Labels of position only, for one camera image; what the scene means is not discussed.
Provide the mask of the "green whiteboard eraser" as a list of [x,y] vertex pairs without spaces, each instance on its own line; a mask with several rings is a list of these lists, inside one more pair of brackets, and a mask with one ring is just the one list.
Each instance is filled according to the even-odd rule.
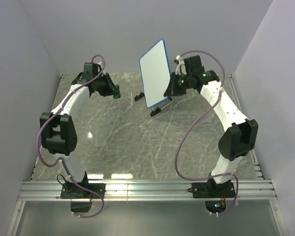
[[115,85],[113,98],[119,99],[120,97],[121,97],[121,93],[120,93],[119,85]]

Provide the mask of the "blue framed whiteboard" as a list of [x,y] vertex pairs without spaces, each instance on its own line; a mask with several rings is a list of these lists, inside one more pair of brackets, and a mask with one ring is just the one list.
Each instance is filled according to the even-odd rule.
[[150,109],[169,98],[164,93],[170,82],[171,69],[163,38],[140,57],[139,65],[146,107]]

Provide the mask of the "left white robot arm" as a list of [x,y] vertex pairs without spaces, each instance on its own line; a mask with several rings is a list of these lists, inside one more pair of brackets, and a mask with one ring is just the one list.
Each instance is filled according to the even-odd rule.
[[87,173],[75,156],[78,137],[73,118],[93,93],[114,99],[121,97],[119,86],[113,83],[104,68],[103,63],[86,62],[83,71],[71,82],[64,99],[51,112],[40,116],[38,142],[63,166],[67,175],[62,184],[64,192],[78,198],[87,196],[90,186]]

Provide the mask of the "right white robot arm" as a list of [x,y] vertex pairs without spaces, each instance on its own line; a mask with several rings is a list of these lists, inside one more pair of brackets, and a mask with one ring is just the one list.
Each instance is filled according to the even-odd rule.
[[203,188],[197,190],[206,198],[220,197],[231,189],[231,178],[244,156],[254,149],[258,123],[244,115],[224,89],[224,80],[206,71],[200,56],[183,59],[177,56],[176,71],[171,74],[164,96],[182,96],[196,90],[219,118],[224,134],[218,142],[220,157]]

